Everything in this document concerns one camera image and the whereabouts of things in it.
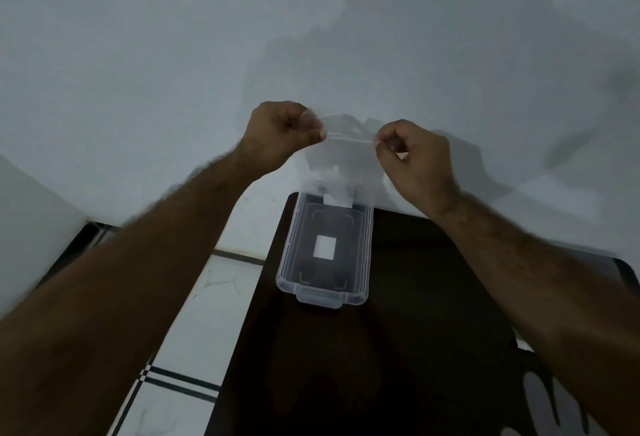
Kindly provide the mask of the clear plastic zip bag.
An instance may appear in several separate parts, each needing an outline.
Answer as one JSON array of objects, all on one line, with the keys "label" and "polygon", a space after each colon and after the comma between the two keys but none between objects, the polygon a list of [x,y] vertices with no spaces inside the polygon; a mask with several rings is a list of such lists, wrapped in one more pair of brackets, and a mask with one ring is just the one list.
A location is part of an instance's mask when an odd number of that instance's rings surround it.
[{"label": "clear plastic zip bag", "polygon": [[329,195],[337,206],[393,207],[373,146],[382,122],[373,118],[361,122],[350,115],[310,113],[322,123],[326,138],[302,150],[296,161],[301,190]]}]

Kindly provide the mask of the person's right forearm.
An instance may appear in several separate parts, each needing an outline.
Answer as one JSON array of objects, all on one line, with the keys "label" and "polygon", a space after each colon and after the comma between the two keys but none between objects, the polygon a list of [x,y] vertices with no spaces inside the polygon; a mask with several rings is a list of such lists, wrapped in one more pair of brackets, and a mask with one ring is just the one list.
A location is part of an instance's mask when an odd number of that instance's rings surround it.
[{"label": "person's right forearm", "polygon": [[425,214],[610,436],[640,436],[640,296],[460,191]]}]

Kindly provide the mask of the person's left hand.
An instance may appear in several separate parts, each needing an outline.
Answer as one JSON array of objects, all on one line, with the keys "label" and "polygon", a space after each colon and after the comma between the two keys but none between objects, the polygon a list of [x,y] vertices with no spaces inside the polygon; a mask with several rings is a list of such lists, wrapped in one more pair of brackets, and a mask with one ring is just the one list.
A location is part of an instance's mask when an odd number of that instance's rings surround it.
[{"label": "person's left hand", "polygon": [[233,157],[242,175],[256,181],[283,166],[298,151],[292,149],[292,130],[323,129],[313,112],[290,100],[262,102],[252,110]]}]

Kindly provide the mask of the clear plastic storage box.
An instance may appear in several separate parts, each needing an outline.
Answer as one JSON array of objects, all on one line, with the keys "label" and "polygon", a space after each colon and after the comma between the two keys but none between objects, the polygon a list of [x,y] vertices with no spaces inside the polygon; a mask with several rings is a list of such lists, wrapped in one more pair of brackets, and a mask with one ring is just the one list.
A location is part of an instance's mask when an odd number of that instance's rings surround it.
[{"label": "clear plastic storage box", "polygon": [[369,296],[374,209],[325,203],[300,193],[285,241],[276,285],[301,303],[339,309]]}]

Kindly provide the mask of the person's right hand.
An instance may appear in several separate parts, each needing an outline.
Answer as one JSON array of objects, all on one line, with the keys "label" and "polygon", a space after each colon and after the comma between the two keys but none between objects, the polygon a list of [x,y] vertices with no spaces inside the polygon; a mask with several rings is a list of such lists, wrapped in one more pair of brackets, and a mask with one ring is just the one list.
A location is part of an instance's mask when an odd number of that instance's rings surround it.
[{"label": "person's right hand", "polygon": [[386,141],[407,165],[404,185],[393,185],[406,201],[436,222],[455,208],[461,190],[446,137],[401,119],[382,126],[375,140]]}]

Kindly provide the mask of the person's left forearm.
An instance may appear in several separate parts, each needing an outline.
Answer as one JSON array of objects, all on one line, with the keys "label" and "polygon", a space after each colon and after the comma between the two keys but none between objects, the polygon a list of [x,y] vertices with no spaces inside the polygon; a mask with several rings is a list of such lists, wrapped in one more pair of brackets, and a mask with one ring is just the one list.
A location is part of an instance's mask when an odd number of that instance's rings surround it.
[{"label": "person's left forearm", "polygon": [[0,320],[0,436],[106,436],[265,158],[238,145]]}]

